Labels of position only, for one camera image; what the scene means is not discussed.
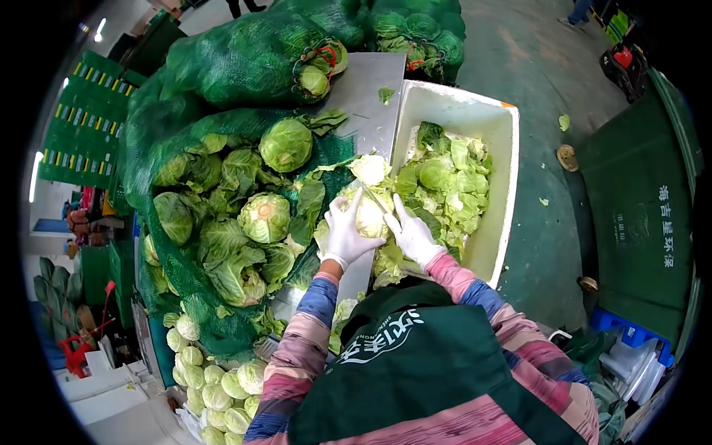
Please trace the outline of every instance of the apron logo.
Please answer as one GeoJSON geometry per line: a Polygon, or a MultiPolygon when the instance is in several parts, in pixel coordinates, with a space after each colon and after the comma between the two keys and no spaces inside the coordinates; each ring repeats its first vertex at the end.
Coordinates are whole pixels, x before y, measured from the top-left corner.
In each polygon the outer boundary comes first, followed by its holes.
{"type": "Polygon", "coordinates": [[[414,324],[425,323],[420,320],[420,314],[415,309],[406,310],[398,320],[390,320],[389,316],[378,327],[375,335],[358,335],[336,358],[334,365],[368,363],[383,353],[399,348],[408,340],[408,334],[414,324]]]}

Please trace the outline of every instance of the person's leg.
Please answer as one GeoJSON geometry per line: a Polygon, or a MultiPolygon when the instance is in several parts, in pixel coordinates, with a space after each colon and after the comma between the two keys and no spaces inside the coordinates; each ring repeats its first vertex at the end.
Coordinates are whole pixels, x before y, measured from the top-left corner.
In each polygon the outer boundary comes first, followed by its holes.
{"type": "Polygon", "coordinates": [[[267,9],[267,6],[257,6],[255,5],[255,0],[245,0],[245,6],[250,12],[261,12],[267,9]]]}
{"type": "Polygon", "coordinates": [[[580,21],[584,21],[584,23],[588,22],[586,13],[591,7],[591,4],[593,4],[593,0],[576,0],[574,11],[567,17],[569,23],[575,25],[580,21]]]}
{"type": "Polygon", "coordinates": [[[237,19],[242,15],[239,0],[227,0],[227,6],[230,6],[230,14],[232,14],[233,19],[237,19]]]}

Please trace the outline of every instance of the blue plastic pallet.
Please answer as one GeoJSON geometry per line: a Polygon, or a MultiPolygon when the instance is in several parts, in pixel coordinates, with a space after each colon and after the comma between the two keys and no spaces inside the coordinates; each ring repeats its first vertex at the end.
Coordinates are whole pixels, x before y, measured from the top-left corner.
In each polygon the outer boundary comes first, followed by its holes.
{"type": "Polygon", "coordinates": [[[630,347],[639,347],[651,338],[656,338],[663,342],[663,350],[660,352],[658,362],[665,367],[672,366],[675,357],[670,354],[670,340],[654,334],[646,328],[638,326],[632,321],[621,318],[605,309],[596,308],[591,317],[591,328],[595,330],[611,330],[621,327],[625,328],[623,330],[623,343],[630,347]]]}

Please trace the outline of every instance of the shoe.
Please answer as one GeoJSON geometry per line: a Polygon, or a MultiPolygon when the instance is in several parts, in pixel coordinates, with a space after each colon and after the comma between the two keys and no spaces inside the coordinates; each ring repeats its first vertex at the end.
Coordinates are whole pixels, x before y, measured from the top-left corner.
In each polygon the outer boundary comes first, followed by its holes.
{"type": "Polygon", "coordinates": [[[567,19],[566,17],[560,17],[560,18],[558,18],[558,19],[556,19],[556,20],[558,20],[558,22],[561,23],[562,25],[566,25],[566,26],[568,26],[568,27],[571,28],[571,29],[576,29],[576,26],[574,26],[574,24],[571,23],[571,22],[569,21],[569,19],[567,19]]]}

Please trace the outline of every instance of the bin wheel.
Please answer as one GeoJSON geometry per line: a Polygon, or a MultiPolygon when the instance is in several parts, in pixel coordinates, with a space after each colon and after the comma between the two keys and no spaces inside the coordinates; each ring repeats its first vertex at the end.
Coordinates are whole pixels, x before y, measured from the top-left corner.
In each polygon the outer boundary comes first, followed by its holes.
{"type": "Polygon", "coordinates": [[[578,161],[576,160],[574,147],[566,144],[562,145],[556,150],[556,159],[559,160],[561,167],[564,167],[569,172],[576,172],[578,170],[578,161]]]}
{"type": "Polygon", "coordinates": [[[587,276],[580,276],[576,280],[576,282],[583,291],[591,292],[592,290],[595,290],[596,292],[598,292],[598,282],[593,278],[587,276]]]}

